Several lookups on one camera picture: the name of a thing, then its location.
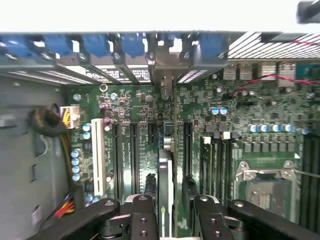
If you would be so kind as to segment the black RAM slot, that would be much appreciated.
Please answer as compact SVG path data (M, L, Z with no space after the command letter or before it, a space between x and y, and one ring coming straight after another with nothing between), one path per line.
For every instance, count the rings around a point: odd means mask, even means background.
M315 233L320 233L318 230L318 207L319 207L319 180L320 180L320 137L315 137L312 139L313 149L312 149L312 173L315 174L311 178L311 189L312 189L312 230Z
M312 139L309 135L304 136L303 145L303 172L309 172L311 167L311 150L312 150ZM309 221L309 183L310 177L305 173L302 174L302 185L301 185L301 200L300 200L300 224L304 228L308 228Z
M224 200L226 203L229 202L230 199L230 174L232 171L232 151L233 151L233 143L231 140L227 140L225 142L225 195Z
M222 198L222 173L223 173L223 143L221 139L215 141L215 196Z

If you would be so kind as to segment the long black expansion slot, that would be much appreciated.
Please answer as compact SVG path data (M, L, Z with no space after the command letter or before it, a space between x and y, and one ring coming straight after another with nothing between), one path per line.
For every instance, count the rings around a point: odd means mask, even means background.
M113 182L114 182L114 196L116 199L120 198L119 190L119 176L118 176L118 158L119 158L119 124L112 125L112 150L113 150Z
M138 194L139 184L139 126L131 123L130 127L130 163L131 163L131 193Z
M193 124L183 123L183 175L192 173Z

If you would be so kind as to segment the CPU socket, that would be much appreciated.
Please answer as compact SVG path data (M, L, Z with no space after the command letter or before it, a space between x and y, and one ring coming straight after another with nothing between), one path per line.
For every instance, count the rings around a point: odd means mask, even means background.
M298 176L293 160L257 166L241 160L236 168L232 198L245 200L293 223L298 213Z

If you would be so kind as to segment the white expansion slot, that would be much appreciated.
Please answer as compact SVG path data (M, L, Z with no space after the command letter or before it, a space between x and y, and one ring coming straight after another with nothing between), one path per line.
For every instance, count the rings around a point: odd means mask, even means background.
M103 196L106 190L106 162L104 121L102 118L91 120L91 142L94 195Z

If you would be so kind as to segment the short black expansion slot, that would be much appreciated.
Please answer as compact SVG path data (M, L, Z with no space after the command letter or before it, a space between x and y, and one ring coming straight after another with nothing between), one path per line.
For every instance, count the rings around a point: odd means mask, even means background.
M149 123L148 130L148 144L155 145L157 143L157 125L155 123Z

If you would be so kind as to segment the thin locking lever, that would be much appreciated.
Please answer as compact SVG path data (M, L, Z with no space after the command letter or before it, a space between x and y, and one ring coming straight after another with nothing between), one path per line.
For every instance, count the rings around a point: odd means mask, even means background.
M320 179L320 174L300 171L300 170L297 170L297 169L295 169L294 172L297 173L297 174L301 174L301 175L305 175L305 176L309 176L309 177L319 178Z

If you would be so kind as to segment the green motherboard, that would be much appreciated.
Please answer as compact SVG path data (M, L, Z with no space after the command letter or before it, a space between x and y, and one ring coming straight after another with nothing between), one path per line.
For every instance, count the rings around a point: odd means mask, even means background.
M215 190L215 142L223 143L221 200L224 207L233 200L235 173L240 161L248 161L258 167L277 166L285 160L293 160L295 169L303 171L304 137L312 141L311 167L313 165L313 138L320 137L320 62L295 63L295 79L279 75L276 62L276 80L262 80L259 65L252 64L252 79L240 79L240 64L236 80L225 80L224 70L211 75L193 70L177 80L177 235L176 240L199 238L192 235L183 204L183 128L192 123L192 173L198 193L213 196ZM279 87L278 80L294 83L291 87ZM158 217L158 160L159 124L157 113L159 86L155 84L111 85L100 81L97 85L79 85L68 88L68 104L79 106L80 126L68 129L70 135L63 144L70 147L68 165L71 179L80 188L75 201L89 206L104 198L115 198L113 171L113 124L119 124L118 183L119 199L125 203L131 195L144 194L146 177L156 179L154 210ZM103 119L105 150L105 192L95 196L92 159L92 119ZM130 124L138 124L139 141L139 193L132 194ZM157 125L157 143L148 144L148 124ZM230 172L230 198L225 202L226 141L232 141L232 170ZM298 176L298 220L301 226L302 174ZM320 232L313 231L312 177L309 180L308 228L309 240L320 240Z

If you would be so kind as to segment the white power connector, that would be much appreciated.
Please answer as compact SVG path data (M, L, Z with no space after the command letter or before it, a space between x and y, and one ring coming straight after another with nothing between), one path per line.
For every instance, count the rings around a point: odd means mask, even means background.
M78 129L80 127L81 115L79 106L61 106L59 114L67 129Z

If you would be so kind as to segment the silver rear port block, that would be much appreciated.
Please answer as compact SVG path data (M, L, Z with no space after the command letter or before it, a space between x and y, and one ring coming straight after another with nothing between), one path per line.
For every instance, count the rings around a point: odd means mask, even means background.
M258 76L265 76L261 79L262 81L274 81L276 77L271 75L276 74L276 69L277 64L275 62L261 62L258 68Z
M283 77L290 78L294 80L296 78L296 64L295 63L285 63L279 64L279 75ZM293 87L295 84L289 80L278 79L279 87Z
M223 69L223 79L234 81L237 79L237 65L229 64Z
M253 65L252 64L240 64L239 65L239 79L251 80L253 77Z

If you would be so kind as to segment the blue slot latch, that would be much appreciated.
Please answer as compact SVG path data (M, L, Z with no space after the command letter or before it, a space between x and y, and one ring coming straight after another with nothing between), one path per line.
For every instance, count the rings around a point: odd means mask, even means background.
M63 34L46 34L43 36L45 47L60 56L70 56L73 52L72 39Z
M82 44L87 53L99 58L107 56L110 52L109 36L107 34L84 34Z
M123 51L130 57L135 58L145 54L142 32L121 33L120 39Z
M221 32L200 32L195 41L195 57L198 59L218 58L228 51L226 38Z

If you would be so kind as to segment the open black PC case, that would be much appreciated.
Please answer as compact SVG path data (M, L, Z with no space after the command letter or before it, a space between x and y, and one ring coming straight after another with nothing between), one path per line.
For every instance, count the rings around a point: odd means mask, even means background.
M71 149L63 142L70 135L60 118L73 86L154 84L148 58L148 38L143 33L145 53L130 57L123 51L120 34L94 33L0 33L0 240L27 240L57 218L87 206L75 201L81 189L69 171ZM186 69L212 75L227 65L275 63L320 63L320 33L283 31L178 31L171 52L182 50ZM228 50L216 58L198 59L196 37L201 32L224 34ZM73 52L60 56L49 51L44 35L69 36ZM110 52L97 57L85 51L84 34L107 34Z

